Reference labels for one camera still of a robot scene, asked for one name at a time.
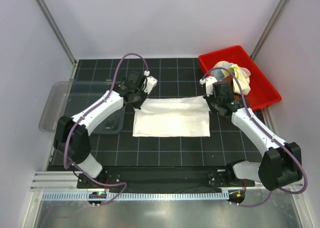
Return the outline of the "brown towel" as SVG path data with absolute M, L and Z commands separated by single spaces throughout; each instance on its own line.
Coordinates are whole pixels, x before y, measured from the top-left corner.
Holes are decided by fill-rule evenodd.
M 239 88 L 237 82 L 234 80 L 234 78 L 231 75 L 224 77 L 221 81 L 227 82 L 229 84 L 235 100 L 241 99 L 242 98 L 241 93 L 243 93 L 246 105 L 248 107 L 250 106 L 250 99 L 248 97 L 248 94 L 251 91 L 251 87 L 247 82 L 246 78 L 238 80 L 241 88 Z

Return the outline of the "large white towel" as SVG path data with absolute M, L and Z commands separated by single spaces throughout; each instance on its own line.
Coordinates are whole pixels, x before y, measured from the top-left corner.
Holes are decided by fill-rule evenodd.
M 202 96 L 148 98 L 134 110 L 134 137 L 210 137 L 209 107 Z

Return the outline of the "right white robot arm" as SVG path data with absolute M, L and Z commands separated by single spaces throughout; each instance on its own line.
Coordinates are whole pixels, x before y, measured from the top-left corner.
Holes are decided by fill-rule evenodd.
M 255 145 L 261 162 L 237 161 L 230 163 L 225 180 L 237 186 L 244 179 L 260 182 L 274 191 L 303 178 L 302 154 L 299 145 L 279 138 L 247 107 L 242 98 L 235 99 L 227 81 L 209 77 L 200 84 L 205 88 L 204 99 L 212 112 L 220 114 L 238 127 Z

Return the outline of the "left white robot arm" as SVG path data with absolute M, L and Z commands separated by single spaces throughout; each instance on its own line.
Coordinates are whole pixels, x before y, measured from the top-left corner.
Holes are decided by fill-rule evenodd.
M 140 109 L 158 80 L 149 71 L 143 74 L 131 72 L 121 82 L 114 82 L 110 88 L 85 110 L 68 117 L 59 118 L 53 147 L 63 155 L 65 167 L 76 166 L 87 174 L 88 182 L 94 188 L 101 188 L 106 176 L 101 173 L 102 165 L 91 154 L 90 135 L 110 115 L 127 104 Z

